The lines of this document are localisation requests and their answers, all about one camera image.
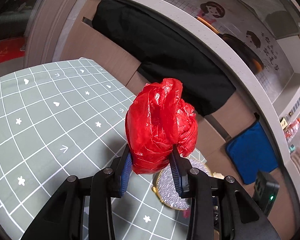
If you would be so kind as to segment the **green grid tablecloth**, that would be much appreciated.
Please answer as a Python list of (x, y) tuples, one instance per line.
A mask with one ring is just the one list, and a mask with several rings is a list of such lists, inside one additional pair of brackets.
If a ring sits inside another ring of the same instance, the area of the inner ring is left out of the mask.
[(11, 239), (68, 176), (93, 176), (121, 155), (135, 97), (85, 58), (0, 77), (0, 225)]

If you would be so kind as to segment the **clear plastic lid container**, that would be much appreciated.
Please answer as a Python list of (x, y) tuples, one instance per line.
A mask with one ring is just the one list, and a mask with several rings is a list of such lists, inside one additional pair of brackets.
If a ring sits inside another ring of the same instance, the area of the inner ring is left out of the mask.
[[(201, 170), (202, 172), (205, 172), (208, 176), (212, 176), (212, 173), (208, 166), (203, 163), (202, 161), (198, 161), (197, 159), (188, 158), (187, 160), (190, 161), (190, 164), (193, 168), (197, 168)], [(179, 210), (179, 211), (185, 211), (190, 209), (191, 207), (191, 198), (181, 198), (178, 194), (178, 191), (176, 190), (173, 173), (170, 167), (170, 164), (162, 169), (162, 171), (159, 173), (157, 182), (155, 185), (155, 192), (159, 198), (159, 200), (165, 204), (166, 206)], [(213, 197), (209, 196), (206, 197), (206, 200), (204, 201), (204, 204), (206, 206), (206, 213), (207, 214), (213, 214)]]

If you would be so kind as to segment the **yellow label sauce bottle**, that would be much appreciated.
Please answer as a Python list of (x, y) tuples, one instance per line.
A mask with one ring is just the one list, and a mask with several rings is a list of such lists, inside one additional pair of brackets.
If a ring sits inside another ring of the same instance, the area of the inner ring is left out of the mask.
[(285, 118), (282, 118), (280, 120), (280, 125), (281, 125), (281, 128), (284, 130), (288, 126), (287, 120)]

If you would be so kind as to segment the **small teal cap bottle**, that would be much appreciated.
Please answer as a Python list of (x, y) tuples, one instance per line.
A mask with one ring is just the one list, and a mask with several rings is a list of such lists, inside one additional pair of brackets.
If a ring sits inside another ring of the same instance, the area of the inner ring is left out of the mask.
[(289, 152), (292, 153), (292, 152), (295, 151), (295, 149), (296, 149), (296, 147), (295, 147), (294, 145), (291, 145), (291, 146), (289, 147)]

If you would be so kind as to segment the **red plastic bag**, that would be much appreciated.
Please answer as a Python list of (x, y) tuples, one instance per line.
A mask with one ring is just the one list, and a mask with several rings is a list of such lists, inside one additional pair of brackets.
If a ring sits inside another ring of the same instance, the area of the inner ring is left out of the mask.
[(136, 174), (154, 174), (165, 168), (174, 148), (183, 157), (194, 151), (198, 123), (182, 91), (179, 80), (165, 78), (146, 84), (130, 105), (125, 133)]

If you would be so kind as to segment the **black cloth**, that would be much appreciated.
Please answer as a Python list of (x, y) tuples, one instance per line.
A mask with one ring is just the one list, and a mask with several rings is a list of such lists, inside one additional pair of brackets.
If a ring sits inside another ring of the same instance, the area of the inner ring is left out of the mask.
[(236, 91), (204, 51), (150, 12), (118, 0), (101, 0), (92, 26), (138, 59), (138, 71), (148, 81), (179, 80), (181, 97), (201, 116), (219, 110)]

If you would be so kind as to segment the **blue towel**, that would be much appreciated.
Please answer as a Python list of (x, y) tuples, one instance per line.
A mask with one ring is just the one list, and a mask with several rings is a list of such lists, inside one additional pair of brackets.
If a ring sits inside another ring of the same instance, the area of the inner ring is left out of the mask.
[(273, 147), (258, 120), (232, 138), (226, 144), (225, 151), (247, 185), (256, 180), (258, 171), (271, 172), (279, 166)]

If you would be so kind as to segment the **orange drink bottle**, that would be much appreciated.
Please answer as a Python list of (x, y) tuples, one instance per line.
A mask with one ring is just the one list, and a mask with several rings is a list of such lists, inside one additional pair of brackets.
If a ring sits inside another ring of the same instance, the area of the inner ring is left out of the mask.
[(295, 137), (300, 127), (300, 118), (296, 118), (290, 125), (288, 125), (285, 130), (285, 138), (288, 143)]

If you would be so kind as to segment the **range hood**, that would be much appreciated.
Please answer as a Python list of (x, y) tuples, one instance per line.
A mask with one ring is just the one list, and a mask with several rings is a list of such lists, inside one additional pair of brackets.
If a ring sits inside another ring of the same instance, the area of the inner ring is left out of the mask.
[(276, 39), (300, 35), (300, 5), (297, 0), (278, 0), (283, 9), (266, 16), (266, 24)]

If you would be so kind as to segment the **white kitchen countertop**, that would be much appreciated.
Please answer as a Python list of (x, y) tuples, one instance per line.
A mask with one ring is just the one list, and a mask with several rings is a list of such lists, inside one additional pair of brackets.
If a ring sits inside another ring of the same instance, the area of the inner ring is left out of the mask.
[(203, 42), (204, 45), (215, 53), (228, 70), (241, 81), (242, 86), (259, 107), (260, 112), (263, 114), (264, 119), (276, 140), (281, 159), (292, 179), (300, 202), (300, 174), (290, 158), (288, 144), (279, 123), (278, 116), (262, 86), (243, 60), (217, 34), (178, 7), (163, 0), (128, 1), (144, 5), (148, 9), (153, 9), (155, 12), (166, 16), (169, 20), (172, 20), (173, 23), (194, 35), (200, 42)]

